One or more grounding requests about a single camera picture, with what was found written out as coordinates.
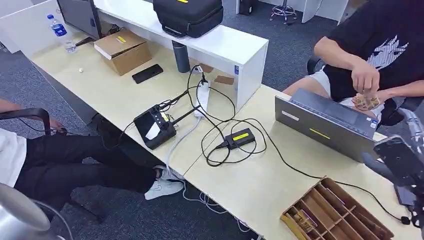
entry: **white power strip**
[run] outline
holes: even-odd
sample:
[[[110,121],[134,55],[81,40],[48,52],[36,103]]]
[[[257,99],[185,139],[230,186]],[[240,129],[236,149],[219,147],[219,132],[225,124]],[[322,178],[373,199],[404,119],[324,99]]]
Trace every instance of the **white power strip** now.
[[[203,114],[200,112],[202,111],[203,113],[205,113],[203,110],[208,111],[208,101],[209,101],[209,82],[202,82],[200,84],[200,86],[197,88],[197,97],[198,100],[196,99],[196,107],[201,105],[201,108],[197,109],[196,111],[194,111],[194,116],[196,116],[197,118],[205,118],[205,116],[203,116]]]

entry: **office chair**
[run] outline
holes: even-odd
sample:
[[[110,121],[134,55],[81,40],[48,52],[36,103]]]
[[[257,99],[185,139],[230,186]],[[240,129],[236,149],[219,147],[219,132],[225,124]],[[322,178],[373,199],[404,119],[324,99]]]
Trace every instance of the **office chair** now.
[[[27,108],[27,109],[22,109],[22,110],[16,110],[16,111],[8,111],[8,112],[4,112],[0,114],[0,120],[7,120],[7,119],[17,119],[17,118],[27,118],[27,117],[37,117],[40,118],[44,124],[44,133],[47,136],[51,135],[51,131],[50,131],[50,116],[49,113],[42,109],[42,108]],[[88,210],[87,208],[85,208],[82,204],[76,202],[75,200],[73,200],[71,198],[71,192],[69,192],[69,194],[64,195],[64,196],[57,196],[55,198],[52,199],[48,199],[46,201],[44,201],[46,204],[54,207],[57,210],[61,210],[64,206],[65,203],[68,203],[69,205],[75,207],[76,209],[80,210],[81,212],[88,214],[91,217],[94,217],[94,219],[98,222],[101,223],[103,221],[103,219],[96,215],[95,213],[93,213],[92,211]],[[46,214],[48,216],[48,219],[51,221],[53,216],[51,213],[47,212]]]
[[[272,8],[271,16],[269,17],[269,20],[274,20],[274,16],[284,16],[284,24],[292,25],[293,22],[288,22],[288,16],[293,15],[293,19],[298,19],[298,16],[296,15],[296,11],[291,6],[287,6],[287,0],[284,0],[282,2],[282,5],[275,6]]]
[[[313,56],[307,61],[307,74],[312,75],[316,72],[316,66],[321,61],[319,57]],[[398,107],[393,99],[388,99],[384,103],[384,109],[381,111],[381,121],[377,125],[377,129],[381,126],[394,126],[400,123],[404,117],[398,112],[398,108],[404,108],[415,112],[420,106],[424,97],[405,97],[401,105]]]

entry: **wooden tray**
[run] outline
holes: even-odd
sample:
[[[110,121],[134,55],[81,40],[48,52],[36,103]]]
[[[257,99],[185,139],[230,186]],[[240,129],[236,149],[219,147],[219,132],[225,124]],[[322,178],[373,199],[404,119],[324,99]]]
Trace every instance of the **wooden tray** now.
[[[312,230],[295,221],[303,211]],[[330,178],[322,178],[280,217],[300,240],[389,240],[393,233]]]

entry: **silver laptop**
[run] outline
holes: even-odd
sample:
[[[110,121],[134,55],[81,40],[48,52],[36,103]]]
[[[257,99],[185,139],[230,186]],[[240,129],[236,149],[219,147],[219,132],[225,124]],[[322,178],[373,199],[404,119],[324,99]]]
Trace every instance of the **silver laptop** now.
[[[360,163],[364,152],[375,156],[378,121],[316,93],[301,88],[290,101],[275,96],[275,119]]]

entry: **white sneaker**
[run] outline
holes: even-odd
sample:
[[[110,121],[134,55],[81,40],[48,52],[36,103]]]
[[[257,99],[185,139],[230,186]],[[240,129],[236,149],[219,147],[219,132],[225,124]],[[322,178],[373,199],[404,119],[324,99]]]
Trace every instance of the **white sneaker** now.
[[[170,168],[171,172],[167,170],[166,166],[162,165],[157,165],[153,168],[162,169],[162,176],[159,177],[160,180],[184,180],[184,177],[172,168]]]
[[[182,182],[172,182],[159,179],[154,181],[153,186],[144,194],[146,200],[152,200],[160,196],[176,194],[184,188]]]

